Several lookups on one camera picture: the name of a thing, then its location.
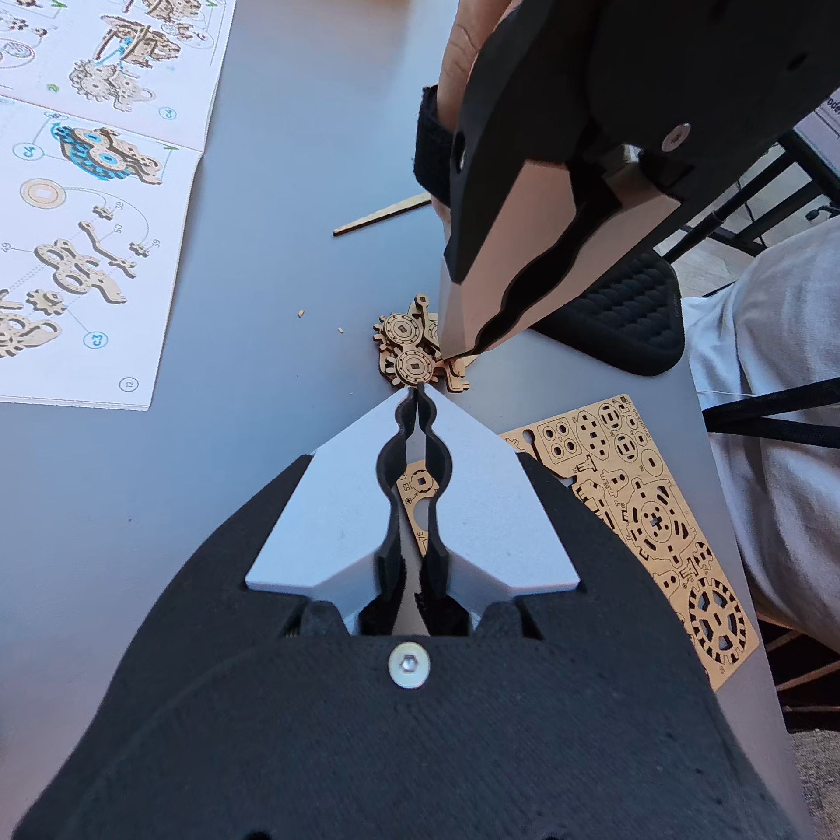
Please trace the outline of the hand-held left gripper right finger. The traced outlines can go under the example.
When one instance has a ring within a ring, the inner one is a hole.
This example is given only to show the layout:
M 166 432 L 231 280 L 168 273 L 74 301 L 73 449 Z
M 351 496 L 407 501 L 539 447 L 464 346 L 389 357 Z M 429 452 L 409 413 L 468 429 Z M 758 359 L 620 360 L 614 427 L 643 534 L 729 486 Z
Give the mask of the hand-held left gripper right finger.
M 437 482 L 417 603 L 431 635 L 468 635 L 488 605 L 567 592 L 580 577 L 515 450 L 434 390 L 417 388 Z

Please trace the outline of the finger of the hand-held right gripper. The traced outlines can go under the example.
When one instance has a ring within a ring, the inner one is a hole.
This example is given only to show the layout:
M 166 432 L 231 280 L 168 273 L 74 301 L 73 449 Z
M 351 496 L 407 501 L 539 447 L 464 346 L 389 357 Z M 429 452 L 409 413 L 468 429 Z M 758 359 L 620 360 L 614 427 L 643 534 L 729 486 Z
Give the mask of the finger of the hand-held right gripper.
M 498 315 L 517 274 L 555 245 L 575 216 L 565 164 L 526 161 L 466 279 L 441 266 L 437 339 L 442 354 L 476 352 L 483 326 Z
M 575 164 L 570 172 L 575 216 L 555 245 L 522 269 L 501 311 L 479 331 L 476 352 L 492 350 L 577 298 L 679 208 L 639 164 L 610 174 Z

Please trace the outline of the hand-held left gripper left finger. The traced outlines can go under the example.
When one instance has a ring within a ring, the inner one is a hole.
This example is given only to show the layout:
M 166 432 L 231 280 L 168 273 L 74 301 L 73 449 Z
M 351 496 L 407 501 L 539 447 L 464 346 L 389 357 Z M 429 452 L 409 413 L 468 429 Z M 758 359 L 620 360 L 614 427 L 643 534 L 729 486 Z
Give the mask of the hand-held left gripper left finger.
M 390 524 L 392 495 L 376 466 L 397 435 L 397 411 L 413 417 L 404 388 L 318 447 L 245 577 L 251 591 L 304 595 L 334 604 L 348 631 L 382 591 L 376 554 Z

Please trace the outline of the wooden gear assembly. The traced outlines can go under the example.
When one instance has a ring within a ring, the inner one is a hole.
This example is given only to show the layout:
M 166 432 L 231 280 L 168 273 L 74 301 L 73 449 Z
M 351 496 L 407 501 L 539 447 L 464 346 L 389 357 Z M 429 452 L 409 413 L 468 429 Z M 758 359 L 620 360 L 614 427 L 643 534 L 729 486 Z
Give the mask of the wooden gear assembly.
M 373 339 L 380 343 L 379 368 L 393 386 L 445 381 L 451 393 L 469 389 L 466 366 L 477 356 L 445 360 L 438 345 L 438 315 L 428 309 L 429 297 L 417 294 L 405 313 L 380 317 Z

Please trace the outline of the grey desk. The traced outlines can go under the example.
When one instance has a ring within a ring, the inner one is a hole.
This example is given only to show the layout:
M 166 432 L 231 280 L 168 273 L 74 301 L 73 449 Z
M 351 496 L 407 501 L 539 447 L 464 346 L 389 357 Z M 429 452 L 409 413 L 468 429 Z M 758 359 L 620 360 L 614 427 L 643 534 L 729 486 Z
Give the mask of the grey desk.
M 2 838 L 794 838 L 702 671 L 626 682 L 511 635 L 351 636 L 247 591 L 309 452 L 389 396 L 371 325 L 436 291 L 436 218 L 342 243 L 410 188 L 449 3 L 237 2 L 147 412 L 2 405 Z M 303 318 L 298 311 L 305 309 Z M 343 327 L 344 334 L 337 328 Z

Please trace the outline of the person's right hand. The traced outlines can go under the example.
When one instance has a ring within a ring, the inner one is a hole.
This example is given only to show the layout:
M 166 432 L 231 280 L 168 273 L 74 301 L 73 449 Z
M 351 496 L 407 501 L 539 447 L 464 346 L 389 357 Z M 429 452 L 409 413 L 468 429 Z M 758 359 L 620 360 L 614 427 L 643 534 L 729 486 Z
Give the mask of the person's right hand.
M 519 1 L 460 1 L 444 50 L 437 84 L 437 119 L 454 132 L 469 75 L 499 22 Z

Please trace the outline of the black mesh wrist rest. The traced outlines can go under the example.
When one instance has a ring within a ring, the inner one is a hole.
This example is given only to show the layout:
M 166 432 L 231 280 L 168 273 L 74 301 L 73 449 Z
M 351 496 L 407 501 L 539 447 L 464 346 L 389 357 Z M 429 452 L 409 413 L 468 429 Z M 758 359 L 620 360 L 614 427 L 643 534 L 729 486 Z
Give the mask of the black mesh wrist rest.
M 611 269 L 532 328 L 621 371 L 661 375 L 685 348 L 679 283 L 655 251 Z

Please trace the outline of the laser-cut wooden parts sheet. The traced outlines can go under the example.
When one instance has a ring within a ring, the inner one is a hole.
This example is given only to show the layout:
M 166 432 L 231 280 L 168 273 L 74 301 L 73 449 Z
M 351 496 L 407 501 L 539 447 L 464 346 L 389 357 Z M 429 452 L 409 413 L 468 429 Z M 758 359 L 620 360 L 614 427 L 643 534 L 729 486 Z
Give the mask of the laser-cut wooden parts sheet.
M 578 591 L 518 598 L 511 635 L 579 649 L 626 682 L 655 667 L 718 691 L 760 645 L 628 395 L 501 434 L 581 571 Z

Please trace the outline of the thin wooden stick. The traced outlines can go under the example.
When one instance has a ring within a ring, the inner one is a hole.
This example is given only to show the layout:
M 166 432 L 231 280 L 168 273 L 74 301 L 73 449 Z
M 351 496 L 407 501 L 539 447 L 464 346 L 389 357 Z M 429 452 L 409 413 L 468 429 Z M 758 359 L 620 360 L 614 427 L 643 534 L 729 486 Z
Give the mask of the thin wooden stick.
M 373 224 L 378 224 L 387 219 L 409 213 L 414 209 L 425 207 L 431 202 L 432 197 L 429 192 L 422 192 L 414 196 L 410 196 L 398 203 L 386 206 L 366 216 L 355 219 L 350 223 L 344 224 L 340 227 L 336 227 L 332 231 L 332 236 L 339 237 L 342 235 L 346 235 L 355 230 L 366 228 L 372 226 Z

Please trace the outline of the black metal stand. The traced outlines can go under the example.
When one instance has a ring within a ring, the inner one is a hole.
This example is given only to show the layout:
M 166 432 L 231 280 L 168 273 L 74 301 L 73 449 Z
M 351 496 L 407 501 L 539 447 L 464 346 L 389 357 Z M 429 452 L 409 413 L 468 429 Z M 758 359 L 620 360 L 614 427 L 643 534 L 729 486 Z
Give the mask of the black metal stand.
M 682 239 L 663 253 L 663 257 L 669 263 L 674 263 L 705 239 L 756 257 L 767 249 L 764 236 L 772 228 L 817 198 L 820 198 L 822 203 L 808 211 L 805 216 L 808 221 L 817 219 L 821 214 L 826 214 L 829 218 L 838 217 L 839 180 L 834 170 L 795 131 L 783 134 L 777 144 L 782 150 L 780 156 L 765 165 L 754 177 L 748 180 L 745 176 L 739 178 L 736 182 L 736 192 L 719 208 L 710 210 L 697 225 L 685 225 L 680 229 L 684 233 Z M 752 217 L 750 224 L 743 230 L 733 232 L 725 227 L 725 222 L 731 215 L 740 208 L 747 207 L 749 201 L 762 189 L 793 165 L 797 165 L 806 174 L 806 184 L 759 217 Z

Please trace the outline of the person's pale clothing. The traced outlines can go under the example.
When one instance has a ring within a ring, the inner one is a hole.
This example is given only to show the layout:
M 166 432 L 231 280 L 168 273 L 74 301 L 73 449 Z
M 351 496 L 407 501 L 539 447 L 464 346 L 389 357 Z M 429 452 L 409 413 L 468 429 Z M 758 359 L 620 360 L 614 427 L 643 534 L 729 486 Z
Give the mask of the person's pale clothing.
M 838 218 L 682 310 L 702 408 L 838 377 Z M 710 446 L 757 613 L 838 651 L 838 450 L 729 434 Z

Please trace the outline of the white instruction booklet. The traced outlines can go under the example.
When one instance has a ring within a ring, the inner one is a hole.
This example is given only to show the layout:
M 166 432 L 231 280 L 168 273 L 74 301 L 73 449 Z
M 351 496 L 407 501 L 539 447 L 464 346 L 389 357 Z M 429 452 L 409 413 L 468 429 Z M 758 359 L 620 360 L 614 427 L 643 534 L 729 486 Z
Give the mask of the white instruction booklet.
M 1 2 L 1 393 L 147 410 L 234 1 Z

